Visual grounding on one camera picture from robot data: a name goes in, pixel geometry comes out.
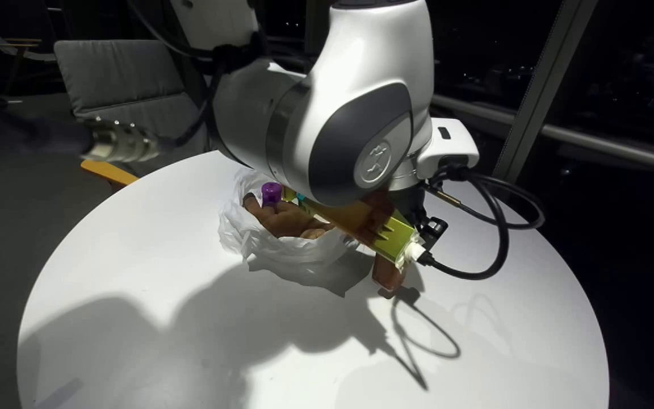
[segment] purple object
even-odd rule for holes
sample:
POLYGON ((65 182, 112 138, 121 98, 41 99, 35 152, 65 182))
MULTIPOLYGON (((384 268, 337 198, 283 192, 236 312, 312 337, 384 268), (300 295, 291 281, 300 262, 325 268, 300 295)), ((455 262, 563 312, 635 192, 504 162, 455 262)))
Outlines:
POLYGON ((277 206, 283 201, 283 184, 262 184, 262 206, 277 206))

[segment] white tabletop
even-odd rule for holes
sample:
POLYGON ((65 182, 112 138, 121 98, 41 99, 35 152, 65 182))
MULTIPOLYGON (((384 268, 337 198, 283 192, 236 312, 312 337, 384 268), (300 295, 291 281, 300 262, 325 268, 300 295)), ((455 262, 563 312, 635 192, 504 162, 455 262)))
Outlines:
MULTIPOLYGON (((538 232, 514 232, 489 281, 421 268, 411 309, 376 293, 361 252, 310 280, 247 270, 219 240, 240 170, 220 153, 180 160, 65 239, 22 324, 26 409, 610 406, 596 311, 538 232)), ((427 211, 452 225, 439 256, 489 266, 493 227, 437 199, 427 211)))

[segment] dark background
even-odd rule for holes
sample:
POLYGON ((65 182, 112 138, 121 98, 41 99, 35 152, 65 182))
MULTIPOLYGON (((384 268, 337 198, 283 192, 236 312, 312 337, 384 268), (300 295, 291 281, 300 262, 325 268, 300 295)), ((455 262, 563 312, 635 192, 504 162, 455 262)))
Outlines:
MULTIPOLYGON (((517 111, 559 3, 430 0, 437 92, 517 111)), ((305 11, 305 1, 266 0, 264 14, 275 56, 302 69, 313 60, 305 48, 305 11)), ((149 34, 123 0, 0 0, 0 36, 41 38, 41 51, 50 51, 58 38, 149 34)), ((59 98, 65 86, 58 65, 24 60, 15 88, 3 95, 11 63, 11 56, 0 55, 0 101, 18 98, 33 105, 4 108, 69 116, 66 98, 59 98)), ((589 133, 654 142, 654 0, 599 0, 548 119, 589 133)), ((471 130, 484 150, 481 167, 492 170, 509 126, 472 117, 471 130)), ((107 184, 90 180, 71 162, 66 156, 0 156, 0 220, 29 232, 0 233, 0 345, 9 348, 0 353, 0 393, 15 385, 15 373, 7 369, 15 369, 18 293, 33 283, 37 259, 50 253, 59 235, 110 195, 107 184)), ((614 406, 654 409, 654 167, 542 138, 520 184, 546 199, 543 233, 568 259, 599 316, 614 406)))

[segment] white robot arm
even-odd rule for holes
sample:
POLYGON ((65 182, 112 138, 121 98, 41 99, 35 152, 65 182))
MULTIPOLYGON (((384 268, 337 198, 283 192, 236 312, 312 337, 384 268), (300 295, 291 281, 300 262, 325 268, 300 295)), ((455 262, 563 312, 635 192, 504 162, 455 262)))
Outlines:
MULTIPOLYGON (((241 48, 260 31, 247 0, 174 6, 191 48, 241 48)), ((227 153, 325 203, 415 186, 446 156, 478 162, 467 126, 430 116, 425 0, 338 0, 329 20, 312 72, 285 69, 264 55, 220 76, 215 116, 227 153)))

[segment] white round table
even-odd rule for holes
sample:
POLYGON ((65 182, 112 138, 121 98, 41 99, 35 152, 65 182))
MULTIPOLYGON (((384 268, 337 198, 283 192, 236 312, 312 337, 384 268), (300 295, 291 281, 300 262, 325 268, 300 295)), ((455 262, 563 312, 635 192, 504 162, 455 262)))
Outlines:
MULTIPOLYGON (((227 252, 219 212, 240 170, 224 153, 180 160, 62 240, 22 324, 26 409, 610 406, 596 311, 538 232, 514 232, 489 281, 415 270, 410 307, 377 295, 361 249, 316 276, 227 252)), ((452 225, 442 259, 492 260, 492 225, 431 198, 427 211, 452 225)))

